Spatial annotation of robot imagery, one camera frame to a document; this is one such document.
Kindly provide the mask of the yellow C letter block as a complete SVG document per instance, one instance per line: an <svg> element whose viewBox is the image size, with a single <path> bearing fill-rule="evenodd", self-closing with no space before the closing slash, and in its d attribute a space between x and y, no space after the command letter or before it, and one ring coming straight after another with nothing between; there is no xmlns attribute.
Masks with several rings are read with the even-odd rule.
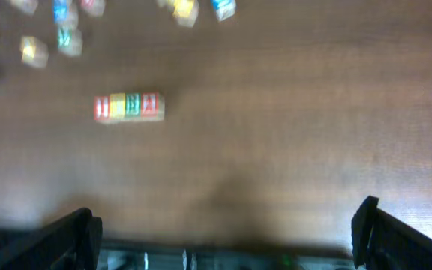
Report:
<svg viewBox="0 0 432 270"><path fill-rule="evenodd" d="M109 96L109 118L112 121L121 121L125 117L125 93L116 93Z"/></svg>

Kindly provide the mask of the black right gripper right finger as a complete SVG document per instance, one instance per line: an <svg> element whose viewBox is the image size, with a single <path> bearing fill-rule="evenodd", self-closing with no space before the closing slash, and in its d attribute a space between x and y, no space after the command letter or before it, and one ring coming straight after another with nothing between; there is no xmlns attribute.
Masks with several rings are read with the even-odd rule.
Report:
<svg viewBox="0 0 432 270"><path fill-rule="evenodd" d="M367 270L432 270L432 239L378 208L368 196L351 220L354 266Z"/></svg>

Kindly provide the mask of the green R block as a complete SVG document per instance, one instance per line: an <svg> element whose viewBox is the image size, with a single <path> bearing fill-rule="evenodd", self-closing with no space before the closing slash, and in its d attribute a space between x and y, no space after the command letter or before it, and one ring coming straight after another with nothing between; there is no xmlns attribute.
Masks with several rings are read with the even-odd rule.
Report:
<svg viewBox="0 0 432 270"><path fill-rule="evenodd" d="M141 97L139 93L130 93L125 96L125 114L126 120L134 120L140 117Z"/></svg>

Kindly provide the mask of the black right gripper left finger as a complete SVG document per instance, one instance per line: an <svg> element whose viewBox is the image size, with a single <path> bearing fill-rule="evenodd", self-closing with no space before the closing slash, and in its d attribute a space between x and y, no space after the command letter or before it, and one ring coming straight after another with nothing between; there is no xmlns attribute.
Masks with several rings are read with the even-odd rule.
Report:
<svg viewBox="0 0 432 270"><path fill-rule="evenodd" d="M0 228L0 269L96 269L102 235L88 208L37 229Z"/></svg>

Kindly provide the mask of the red A block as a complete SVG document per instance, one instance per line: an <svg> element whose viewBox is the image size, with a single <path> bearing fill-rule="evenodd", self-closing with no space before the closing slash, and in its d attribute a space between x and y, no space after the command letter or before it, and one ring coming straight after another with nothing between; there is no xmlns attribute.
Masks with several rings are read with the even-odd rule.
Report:
<svg viewBox="0 0 432 270"><path fill-rule="evenodd" d="M141 94L140 116L143 121L159 122L164 120L165 100L158 92L144 92Z"/></svg>

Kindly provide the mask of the red I letter block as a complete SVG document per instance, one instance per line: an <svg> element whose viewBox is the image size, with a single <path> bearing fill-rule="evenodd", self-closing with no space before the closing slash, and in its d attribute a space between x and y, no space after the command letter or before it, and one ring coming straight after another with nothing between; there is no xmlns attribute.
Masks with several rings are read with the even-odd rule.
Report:
<svg viewBox="0 0 432 270"><path fill-rule="evenodd" d="M94 98L94 120L100 123L110 120L110 98L108 96Z"/></svg>

